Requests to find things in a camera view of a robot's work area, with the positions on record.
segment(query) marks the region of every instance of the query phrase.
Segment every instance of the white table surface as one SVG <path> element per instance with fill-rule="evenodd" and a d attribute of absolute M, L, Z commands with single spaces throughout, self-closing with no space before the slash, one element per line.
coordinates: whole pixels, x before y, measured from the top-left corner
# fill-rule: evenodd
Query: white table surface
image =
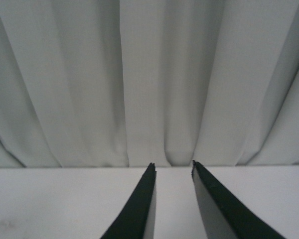
<path fill-rule="evenodd" d="M 208 167 L 246 206 L 299 239 L 299 166 Z M 0 239 L 97 239 L 145 168 L 0 169 Z M 155 239 L 204 239 L 191 168 L 156 168 Z"/>

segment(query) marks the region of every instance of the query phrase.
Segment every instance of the white curtain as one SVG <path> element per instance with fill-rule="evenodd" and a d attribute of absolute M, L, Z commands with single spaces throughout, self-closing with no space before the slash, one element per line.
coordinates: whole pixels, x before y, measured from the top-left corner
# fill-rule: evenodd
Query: white curtain
<path fill-rule="evenodd" d="M 0 167 L 299 164 L 299 0 L 0 0 Z"/>

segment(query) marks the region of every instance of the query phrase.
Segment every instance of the fabric backdrop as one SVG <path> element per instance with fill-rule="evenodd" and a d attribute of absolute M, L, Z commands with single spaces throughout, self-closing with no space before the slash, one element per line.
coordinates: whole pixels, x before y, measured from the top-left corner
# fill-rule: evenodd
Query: fabric backdrop
<path fill-rule="evenodd" d="M 299 0 L 0 0 L 0 167 L 299 164 Z"/>

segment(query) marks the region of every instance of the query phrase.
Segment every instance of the white tabletop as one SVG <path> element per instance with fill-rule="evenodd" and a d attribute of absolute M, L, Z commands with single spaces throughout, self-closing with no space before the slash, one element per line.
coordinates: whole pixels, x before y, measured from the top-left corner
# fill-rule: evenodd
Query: white tabletop
<path fill-rule="evenodd" d="M 208 167 L 246 206 L 299 239 L 299 166 Z M 145 168 L 0 169 L 0 239 L 97 239 Z M 155 239 L 204 239 L 191 168 L 156 168 Z"/>

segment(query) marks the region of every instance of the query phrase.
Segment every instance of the curtain fold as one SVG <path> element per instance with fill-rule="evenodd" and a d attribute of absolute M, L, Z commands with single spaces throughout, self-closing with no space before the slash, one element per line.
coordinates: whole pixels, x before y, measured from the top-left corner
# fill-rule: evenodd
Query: curtain fold
<path fill-rule="evenodd" d="M 0 0 L 0 167 L 299 164 L 299 0 Z"/>

